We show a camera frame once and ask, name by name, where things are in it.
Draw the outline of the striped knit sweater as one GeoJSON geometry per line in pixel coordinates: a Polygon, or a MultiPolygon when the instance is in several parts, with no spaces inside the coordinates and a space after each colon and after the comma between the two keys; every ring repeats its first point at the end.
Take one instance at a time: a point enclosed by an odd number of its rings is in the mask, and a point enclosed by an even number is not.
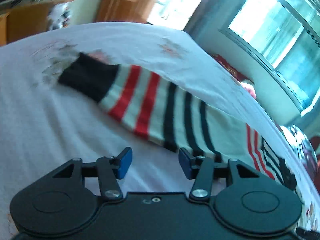
{"type": "Polygon", "coordinates": [[[255,129],[155,72],[106,65],[82,53],[58,81],[94,100],[135,135],[171,152],[185,148],[218,162],[239,159],[290,190],[297,187],[286,161],[255,129]]]}

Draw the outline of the white floral bed sheet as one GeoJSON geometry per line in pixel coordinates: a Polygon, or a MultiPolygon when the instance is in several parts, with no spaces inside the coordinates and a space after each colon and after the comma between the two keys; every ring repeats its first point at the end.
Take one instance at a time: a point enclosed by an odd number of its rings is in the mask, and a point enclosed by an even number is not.
{"type": "Polygon", "coordinates": [[[189,191],[177,154],[135,136],[94,101],[57,84],[79,52],[108,64],[149,69],[246,122],[294,173],[304,203],[302,227],[319,230],[319,194],[303,164],[266,112],[183,31],[108,22],[75,25],[1,48],[1,239],[16,235],[13,196],[72,158],[93,162],[133,149],[123,192],[189,191]]]}

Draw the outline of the red folded blanket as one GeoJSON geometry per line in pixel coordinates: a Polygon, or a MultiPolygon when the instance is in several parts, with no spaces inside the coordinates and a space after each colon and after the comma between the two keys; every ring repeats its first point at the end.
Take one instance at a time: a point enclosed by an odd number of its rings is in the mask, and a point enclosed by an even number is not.
{"type": "Polygon", "coordinates": [[[225,68],[225,70],[227,70],[229,74],[231,74],[231,76],[236,79],[236,81],[240,83],[240,85],[247,90],[255,100],[257,99],[254,82],[250,78],[231,66],[221,55],[212,54],[211,57],[225,68]]]}

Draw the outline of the pile of colourful bedding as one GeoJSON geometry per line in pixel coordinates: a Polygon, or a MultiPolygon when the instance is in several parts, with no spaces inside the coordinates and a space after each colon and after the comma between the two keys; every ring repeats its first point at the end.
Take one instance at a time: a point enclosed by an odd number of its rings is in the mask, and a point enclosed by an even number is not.
{"type": "Polygon", "coordinates": [[[318,170],[317,156],[308,137],[295,125],[280,127],[287,142],[308,172],[318,170]]]}

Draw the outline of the brown wooden door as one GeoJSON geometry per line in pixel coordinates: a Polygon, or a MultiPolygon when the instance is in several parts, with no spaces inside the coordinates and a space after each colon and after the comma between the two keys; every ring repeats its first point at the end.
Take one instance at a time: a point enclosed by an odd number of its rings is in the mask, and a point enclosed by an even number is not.
{"type": "Polygon", "coordinates": [[[95,22],[146,23],[156,0],[101,0],[95,22]]]}

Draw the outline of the wooden desk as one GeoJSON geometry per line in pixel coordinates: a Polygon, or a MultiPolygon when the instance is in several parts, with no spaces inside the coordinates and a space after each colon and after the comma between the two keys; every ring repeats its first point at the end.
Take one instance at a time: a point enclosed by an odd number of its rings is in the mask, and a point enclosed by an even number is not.
{"type": "Polygon", "coordinates": [[[1,3],[1,46],[47,31],[50,10],[74,0],[20,0],[1,3]]]}

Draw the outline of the window with grey frame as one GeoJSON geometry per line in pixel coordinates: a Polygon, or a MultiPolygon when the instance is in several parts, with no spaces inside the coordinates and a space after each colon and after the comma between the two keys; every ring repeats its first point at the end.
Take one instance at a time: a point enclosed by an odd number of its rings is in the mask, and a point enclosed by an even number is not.
{"type": "Polygon", "coordinates": [[[221,32],[285,89],[301,114],[319,99],[319,3],[240,0],[221,32]]]}

